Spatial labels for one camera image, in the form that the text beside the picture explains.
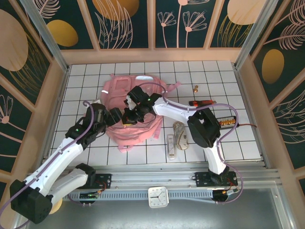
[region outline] white tile floor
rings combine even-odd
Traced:
[[[229,61],[190,61],[190,62],[147,62],[147,63],[110,63],[73,65],[64,95],[58,125],[54,133],[52,152],[60,144],[65,133],[86,111],[83,100],[100,97],[101,90],[110,74],[146,74],[160,77],[167,84],[181,82],[181,86],[168,94],[170,100],[188,104],[190,100],[215,100],[217,103],[230,104],[238,109],[240,124],[249,123],[231,63]],[[198,92],[193,88],[198,85]],[[226,107],[213,109],[216,117],[227,117],[233,112]],[[166,136],[173,134],[175,121],[164,117],[160,138],[147,139],[127,153],[121,153],[117,144],[107,135],[98,138],[79,155],[70,166],[81,162],[90,166],[134,165],[154,163],[183,163],[206,161],[203,149],[194,143],[190,130],[186,127],[189,148],[177,149],[177,158],[173,161],[166,156]],[[237,128],[222,142],[224,158],[227,161],[262,160],[255,142],[252,127]]]

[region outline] black wire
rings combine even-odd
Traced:
[[[147,123],[143,123],[143,124],[151,123],[152,121],[154,121],[154,120],[156,119],[156,117],[157,117],[157,116],[155,115],[153,120],[151,120],[151,121],[149,121],[149,122],[147,122]]]
[[[104,131],[104,133],[102,133],[102,135],[97,136],[96,138],[102,137],[105,133],[106,133],[106,131]]]

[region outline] small metal part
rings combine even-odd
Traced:
[[[193,89],[193,91],[194,91],[195,93],[198,92],[198,85],[195,86],[195,88]]]

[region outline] flower illustration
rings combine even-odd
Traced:
[[[5,98],[0,95],[0,123],[6,124],[10,120],[11,109],[13,108],[13,99],[11,97]]]
[[[179,3],[179,12],[178,12],[178,23],[177,23],[177,48],[179,48],[179,25],[180,25],[180,15],[181,15],[181,8],[182,6],[186,5],[195,5],[195,4],[202,4],[207,3],[210,0],[178,0]]]
[[[185,6],[187,4],[201,4],[201,3],[206,3],[210,0],[178,0],[178,3],[181,5],[181,6]]]
[[[176,20],[174,20],[174,15],[173,15],[173,12],[166,12],[166,13],[158,13],[158,19],[159,19],[159,22],[162,26],[162,31],[163,31],[163,39],[164,39],[164,44],[165,44],[165,47],[167,48],[167,44],[166,44],[166,39],[165,39],[165,33],[164,33],[164,27],[166,26],[170,26],[170,25],[175,25],[177,23]]]
[[[204,13],[205,12],[202,13],[194,12],[192,13],[191,17],[189,11],[183,13],[183,22],[186,31],[186,38],[185,38],[186,48],[187,48],[187,37],[189,32],[206,29],[207,24],[204,23],[205,21]]]

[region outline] white clock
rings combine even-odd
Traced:
[[[148,201],[151,208],[166,207],[169,203],[166,187],[150,187],[148,189]]]

